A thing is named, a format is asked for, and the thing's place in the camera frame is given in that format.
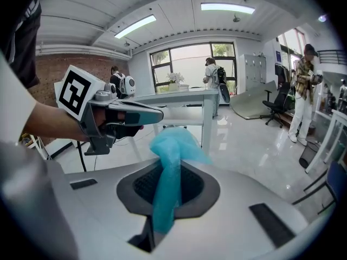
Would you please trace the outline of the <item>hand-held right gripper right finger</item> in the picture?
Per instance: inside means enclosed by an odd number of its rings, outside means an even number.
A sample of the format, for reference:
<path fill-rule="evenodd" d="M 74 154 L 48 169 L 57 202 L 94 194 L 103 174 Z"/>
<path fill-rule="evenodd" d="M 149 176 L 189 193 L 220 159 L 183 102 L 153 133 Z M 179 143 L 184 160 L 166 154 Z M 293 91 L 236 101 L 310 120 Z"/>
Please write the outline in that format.
<path fill-rule="evenodd" d="M 179 219 L 152 251 L 154 259 L 253 259 L 275 250 L 250 206 L 264 203 L 297 236 L 308 226 L 300 211 L 255 179 L 192 160 L 216 179 L 220 196 L 198 218 Z"/>

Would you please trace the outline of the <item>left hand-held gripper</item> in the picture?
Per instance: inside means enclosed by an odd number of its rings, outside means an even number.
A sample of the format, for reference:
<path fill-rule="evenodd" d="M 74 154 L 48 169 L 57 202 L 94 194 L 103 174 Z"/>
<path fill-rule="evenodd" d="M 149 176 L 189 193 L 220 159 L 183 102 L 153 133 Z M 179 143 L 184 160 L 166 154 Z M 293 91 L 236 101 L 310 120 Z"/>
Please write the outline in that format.
<path fill-rule="evenodd" d="M 78 121 L 90 146 L 85 155 L 109 154 L 112 136 L 102 133 L 95 121 L 93 109 L 107 109 L 107 124 L 149 125 L 162 121 L 160 108 L 133 101 L 115 101 L 116 88 L 89 72 L 70 65 L 61 81 L 56 103 Z"/>

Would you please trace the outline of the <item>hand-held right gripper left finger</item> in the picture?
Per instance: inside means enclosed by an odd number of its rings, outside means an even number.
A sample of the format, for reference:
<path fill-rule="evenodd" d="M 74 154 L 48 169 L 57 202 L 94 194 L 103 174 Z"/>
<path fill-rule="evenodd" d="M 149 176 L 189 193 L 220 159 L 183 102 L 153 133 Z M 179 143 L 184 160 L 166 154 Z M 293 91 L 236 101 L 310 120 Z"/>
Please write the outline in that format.
<path fill-rule="evenodd" d="M 54 164 L 54 193 L 80 259 L 164 259 L 150 217 L 159 159 L 81 173 Z"/>

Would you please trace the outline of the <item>person's left hand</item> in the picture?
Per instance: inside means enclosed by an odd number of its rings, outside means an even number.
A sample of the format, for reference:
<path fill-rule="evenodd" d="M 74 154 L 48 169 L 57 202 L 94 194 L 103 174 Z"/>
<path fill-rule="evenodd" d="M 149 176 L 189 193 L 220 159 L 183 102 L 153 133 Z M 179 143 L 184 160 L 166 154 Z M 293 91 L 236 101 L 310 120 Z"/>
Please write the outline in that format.
<path fill-rule="evenodd" d="M 108 110 L 104 108 L 94 108 L 93 117 L 101 135 L 122 139 L 124 137 L 134 137 L 144 126 L 123 126 L 110 125 L 110 123 L 122 123 L 125 121 L 126 112 L 118 110 Z"/>

